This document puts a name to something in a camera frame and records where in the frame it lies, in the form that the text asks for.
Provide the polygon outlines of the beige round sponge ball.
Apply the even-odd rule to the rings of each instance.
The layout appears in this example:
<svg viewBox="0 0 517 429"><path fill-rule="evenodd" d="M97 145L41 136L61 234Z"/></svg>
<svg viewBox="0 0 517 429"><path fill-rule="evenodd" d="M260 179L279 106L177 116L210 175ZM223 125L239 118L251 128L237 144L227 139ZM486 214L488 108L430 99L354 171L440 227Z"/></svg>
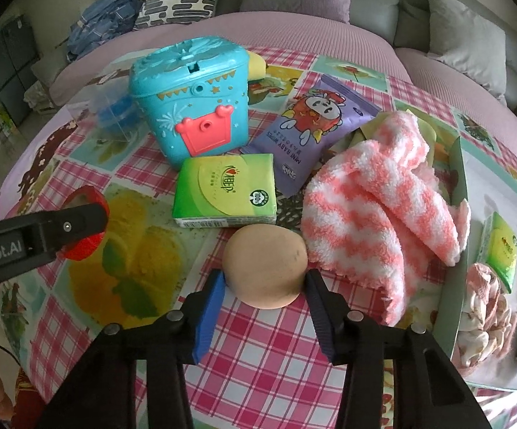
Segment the beige round sponge ball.
<svg viewBox="0 0 517 429"><path fill-rule="evenodd" d="M290 305L302 290L308 267L304 239L275 225L239 228L223 251L223 273L233 294L250 307Z"/></svg>

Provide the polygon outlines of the pink white striped fluffy cloth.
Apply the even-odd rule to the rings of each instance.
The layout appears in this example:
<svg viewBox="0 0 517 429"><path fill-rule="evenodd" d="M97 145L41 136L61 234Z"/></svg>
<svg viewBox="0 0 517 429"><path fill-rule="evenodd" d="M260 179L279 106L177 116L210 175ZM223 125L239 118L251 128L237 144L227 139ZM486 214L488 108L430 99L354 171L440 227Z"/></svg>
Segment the pink white striped fluffy cloth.
<svg viewBox="0 0 517 429"><path fill-rule="evenodd" d="M381 322L397 324L433 258L456 265L471 209L452 206L427 164L412 112L328 161L306 187L301 232L310 264L381 293Z"/></svg>

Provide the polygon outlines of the pink floral scrunchie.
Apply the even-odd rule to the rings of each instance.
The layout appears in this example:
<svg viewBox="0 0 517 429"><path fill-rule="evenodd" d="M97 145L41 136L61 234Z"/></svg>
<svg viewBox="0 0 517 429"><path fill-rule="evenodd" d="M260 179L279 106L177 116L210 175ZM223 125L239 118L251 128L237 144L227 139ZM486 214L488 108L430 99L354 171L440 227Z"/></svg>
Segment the pink floral scrunchie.
<svg viewBox="0 0 517 429"><path fill-rule="evenodd" d="M453 365L467 377L486 362L499 362L511 349L516 326L517 312L509 306L494 270L473 263L467 271Z"/></svg>

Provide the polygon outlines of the purple baby wipes pack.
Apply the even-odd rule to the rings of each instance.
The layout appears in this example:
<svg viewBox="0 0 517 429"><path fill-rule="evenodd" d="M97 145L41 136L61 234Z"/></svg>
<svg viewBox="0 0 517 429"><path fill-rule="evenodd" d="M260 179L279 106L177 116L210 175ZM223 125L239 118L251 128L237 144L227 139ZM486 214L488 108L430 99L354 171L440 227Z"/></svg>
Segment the purple baby wipes pack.
<svg viewBox="0 0 517 429"><path fill-rule="evenodd" d="M272 154L276 188L289 198L306 184L325 150L380 111L332 75L322 75L242 151Z"/></svg>

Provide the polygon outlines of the dark cabinet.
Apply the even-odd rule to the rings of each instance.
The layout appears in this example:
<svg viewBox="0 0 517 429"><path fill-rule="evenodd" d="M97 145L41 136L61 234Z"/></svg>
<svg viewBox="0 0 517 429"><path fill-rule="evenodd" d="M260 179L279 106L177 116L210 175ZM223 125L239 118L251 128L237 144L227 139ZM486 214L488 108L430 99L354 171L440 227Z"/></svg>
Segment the dark cabinet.
<svg viewBox="0 0 517 429"><path fill-rule="evenodd" d="M16 126L30 115L24 93L36 82L31 67L38 60L33 30L25 16L0 28L0 104Z"/></svg>

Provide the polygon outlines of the colourful patchwork tablecloth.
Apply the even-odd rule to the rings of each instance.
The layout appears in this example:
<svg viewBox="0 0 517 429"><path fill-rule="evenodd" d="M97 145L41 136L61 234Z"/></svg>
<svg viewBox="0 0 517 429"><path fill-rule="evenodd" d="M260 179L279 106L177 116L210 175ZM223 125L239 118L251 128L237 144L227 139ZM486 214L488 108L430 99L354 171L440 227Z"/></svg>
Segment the colourful patchwork tablecloth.
<svg viewBox="0 0 517 429"><path fill-rule="evenodd" d="M409 109L435 130L435 165L449 176L445 158L454 142L482 155L517 191L517 156L497 128L513 114L499 108L488 116L449 102L443 79L417 86L337 58L290 49L259 48L267 79L250 90L250 133L258 135L295 97L322 75L333 75L381 109ZM73 191L92 185L117 211L139 212L174 247L184 247L186 275L174 295L182 301L219 264L229 230L183 230L172 220L176 172L155 138L141 129L121 151L102 158L92 142L92 117L85 113L94 93L126 82L136 54L112 61L67 101L65 109L35 138L0 190L0 219L55 209ZM87 262L58 260L0 285L0 326L8 349L31 384L50 399L107 321L137 324L122 308L115 283L95 281L99 303L85 293ZM259 311L226 295L211 348L198 366L186 369L186 386L198 426L216 428L327 428L338 413L345 372L331 367L314 337L304 299L279 310Z"/></svg>

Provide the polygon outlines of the grey sofa with pink cover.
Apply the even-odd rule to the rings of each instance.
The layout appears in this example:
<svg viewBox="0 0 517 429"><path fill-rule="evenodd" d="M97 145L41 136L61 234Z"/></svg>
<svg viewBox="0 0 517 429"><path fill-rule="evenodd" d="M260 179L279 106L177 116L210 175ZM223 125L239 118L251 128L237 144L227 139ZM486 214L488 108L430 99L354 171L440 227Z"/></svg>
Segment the grey sofa with pink cover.
<svg viewBox="0 0 517 429"><path fill-rule="evenodd" d="M126 53L208 35L244 46L329 55L392 75L467 114L517 157L517 109L505 107L466 75L419 50L395 49L364 28L302 14L231 13L189 25L167 24L128 32L65 68L52 84L52 99L64 105Z"/></svg>

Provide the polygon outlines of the light grey cushion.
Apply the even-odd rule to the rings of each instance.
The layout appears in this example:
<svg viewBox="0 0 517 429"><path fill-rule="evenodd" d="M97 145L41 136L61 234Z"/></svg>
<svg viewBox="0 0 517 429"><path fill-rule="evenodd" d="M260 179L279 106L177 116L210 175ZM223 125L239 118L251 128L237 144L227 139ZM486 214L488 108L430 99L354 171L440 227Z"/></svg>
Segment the light grey cushion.
<svg viewBox="0 0 517 429"><path fill-rule="evenodd" d="M428 0L428 56L506 102L506 33L458 0Z"/></svg>

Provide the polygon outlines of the green tissue pack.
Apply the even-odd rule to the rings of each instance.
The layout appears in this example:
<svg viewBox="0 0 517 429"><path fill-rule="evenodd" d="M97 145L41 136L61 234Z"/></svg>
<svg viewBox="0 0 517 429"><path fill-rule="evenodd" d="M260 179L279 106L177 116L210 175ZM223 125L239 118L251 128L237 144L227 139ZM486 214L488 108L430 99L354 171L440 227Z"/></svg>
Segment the green tissue pack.
<svg viewBox="0 0 517 429"><path fill-rule="evenodd" d="M501 281L507 294L513 290L516 276L517 237L496 211L483 223L477 262L489 266Z"/></svg>
<svg viewBox="0 0 517 429"><path fill-rule="evenodd" d="M182 228L274 224L274 157L233 154L186 159L177 178L172 217Z"/></svg>

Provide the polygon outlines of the yellow sponge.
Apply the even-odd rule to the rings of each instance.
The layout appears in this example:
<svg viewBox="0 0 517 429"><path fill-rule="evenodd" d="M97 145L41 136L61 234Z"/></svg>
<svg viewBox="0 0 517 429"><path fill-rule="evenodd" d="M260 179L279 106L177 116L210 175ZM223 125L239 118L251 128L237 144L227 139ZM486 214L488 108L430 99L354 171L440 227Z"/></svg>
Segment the yellow sponge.
<svg viewBox="0 0 517 429"><path fill-rule="evenodd" d="M249 56L249 72L248 82L257 82L266 77L267 63L264 58L253 51L248 50Z"/></svg>

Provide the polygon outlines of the blue crumpled clothes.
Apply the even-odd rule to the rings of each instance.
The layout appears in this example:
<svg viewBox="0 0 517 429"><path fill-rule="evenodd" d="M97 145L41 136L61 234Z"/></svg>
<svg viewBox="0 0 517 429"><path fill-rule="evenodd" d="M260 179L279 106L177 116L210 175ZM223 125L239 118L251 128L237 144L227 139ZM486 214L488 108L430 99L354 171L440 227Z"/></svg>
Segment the blue crumpled clothes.
<svg viewBox="0 0 517 429"><path fill-rule="evenodd" d="M94 1L71 26L66 42L67 60L74 62L129 32L141 7L141 0Z"/></svg>

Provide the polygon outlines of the turquoise plastic toy box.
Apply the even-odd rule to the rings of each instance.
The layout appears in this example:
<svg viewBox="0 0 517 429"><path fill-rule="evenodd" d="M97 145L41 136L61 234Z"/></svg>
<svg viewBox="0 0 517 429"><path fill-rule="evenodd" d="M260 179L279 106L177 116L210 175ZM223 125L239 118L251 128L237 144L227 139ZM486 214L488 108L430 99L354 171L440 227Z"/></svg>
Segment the turquoise plastic toy box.
<svg viewBox="0 0 517 429"><path fill-rule="evenodd" d="M248 143L250 56L218 36L168 45L135 61L129 94L170 167Z"/></svg>

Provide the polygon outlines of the red tape roll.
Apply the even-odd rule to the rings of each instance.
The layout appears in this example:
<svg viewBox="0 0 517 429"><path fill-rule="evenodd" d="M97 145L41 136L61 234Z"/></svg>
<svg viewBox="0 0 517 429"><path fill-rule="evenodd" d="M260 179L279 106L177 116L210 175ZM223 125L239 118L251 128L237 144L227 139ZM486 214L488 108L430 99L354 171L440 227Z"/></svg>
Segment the red tape roll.
<svg viewBox="0 0 517 429"><path fill-rule="evenodd" d="M70 261L82 261L99 247L109 220L110 209L103 194L85 185L74 191L61 206L69 218L63 223L68 243L61 256Z"/></svg>

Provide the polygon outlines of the clear box with blue item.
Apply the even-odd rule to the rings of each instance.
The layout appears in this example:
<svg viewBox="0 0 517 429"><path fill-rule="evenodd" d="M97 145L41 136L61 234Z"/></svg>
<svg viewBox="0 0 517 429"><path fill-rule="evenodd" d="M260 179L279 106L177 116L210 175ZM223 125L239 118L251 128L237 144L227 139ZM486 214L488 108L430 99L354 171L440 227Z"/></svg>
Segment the clear box with blue item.
<svg viewBox="0 0 517 429"><path fill-rule="evenodd" d="M86 85L66 106L74 118L83 114L89 119L101 139L131 142L144 123L129 94L127 77Z"/></svg>

